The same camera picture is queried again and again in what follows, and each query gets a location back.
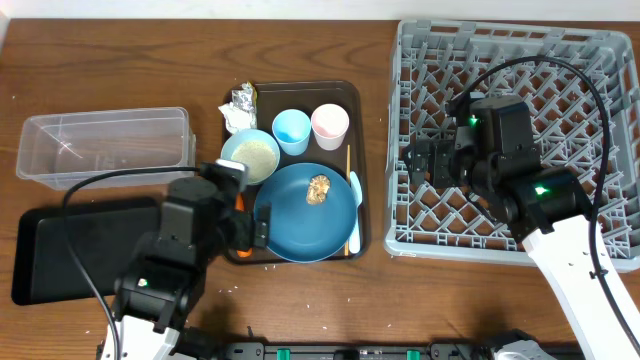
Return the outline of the dark blue plate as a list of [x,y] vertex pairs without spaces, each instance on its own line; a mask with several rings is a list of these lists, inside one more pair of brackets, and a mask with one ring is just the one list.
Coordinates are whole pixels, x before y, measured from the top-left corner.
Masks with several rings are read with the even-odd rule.
[[[325,175],[327,198],[307,202],[311,180]],[[342,175],[316,163],[296,163],[279,169],[260,187],[254,209],[271,207],[268,249],[297,263],[322,261],[342,250],[352,234],[357,210],[350,186]]]

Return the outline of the light blue rice bowl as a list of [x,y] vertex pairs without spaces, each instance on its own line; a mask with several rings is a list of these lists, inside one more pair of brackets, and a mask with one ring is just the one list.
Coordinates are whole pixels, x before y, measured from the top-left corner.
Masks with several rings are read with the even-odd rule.
[[232,135],[224,143],[220,157],[244,164],[248,168],[248,184],[258,185],[277,169],[280,148],[267,132],[245,129]]

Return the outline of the light blue cup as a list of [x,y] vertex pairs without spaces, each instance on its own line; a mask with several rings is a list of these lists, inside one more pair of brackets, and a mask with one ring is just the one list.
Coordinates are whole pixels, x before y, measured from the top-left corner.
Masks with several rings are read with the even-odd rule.
[[308,147],[311,120],[301,110],[287,109],[274,118],[272,133],[286,154],[298,156],[303,154]]

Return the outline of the pink cup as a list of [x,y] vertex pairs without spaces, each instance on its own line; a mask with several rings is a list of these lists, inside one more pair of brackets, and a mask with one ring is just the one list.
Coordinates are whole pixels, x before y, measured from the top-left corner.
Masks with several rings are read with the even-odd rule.
[[327,151],[338,149],[350,125],[347,111],[336,104],[323,104],[311,116],[311,126],[317,144]]

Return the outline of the white paper napkin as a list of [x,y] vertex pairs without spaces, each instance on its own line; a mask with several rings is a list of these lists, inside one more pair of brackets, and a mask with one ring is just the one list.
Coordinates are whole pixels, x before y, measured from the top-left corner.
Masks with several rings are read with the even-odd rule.
[[234,135],[239,131],[257,128],[257,118],[254,112],[236,107],[233,103],[226,103],[218,107],[222,113],[225,128]]

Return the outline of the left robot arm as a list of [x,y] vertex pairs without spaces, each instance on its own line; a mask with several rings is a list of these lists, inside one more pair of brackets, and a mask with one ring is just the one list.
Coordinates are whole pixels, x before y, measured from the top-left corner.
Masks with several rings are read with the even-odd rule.
[[98,358],[225,358],[225,345],[186,322],[204,293],[214,258],[269,242],[270,206],[256,213],[240,211],[239,192],[234,178],[170,183],[158,231],[140,239],[116,281],[114,325]]

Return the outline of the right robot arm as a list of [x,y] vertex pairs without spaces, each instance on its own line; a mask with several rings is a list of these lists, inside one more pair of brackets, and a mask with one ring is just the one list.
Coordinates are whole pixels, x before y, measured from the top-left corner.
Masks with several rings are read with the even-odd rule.
[[452,139],[403,149],[410,181],[466,187],[487,202],[543,273],[586,358],[638,358],[639,311],[600,232],[589,230],[593,201],[569,169],[542,166],[528,105],[473,94],[454,101],[452,114]]

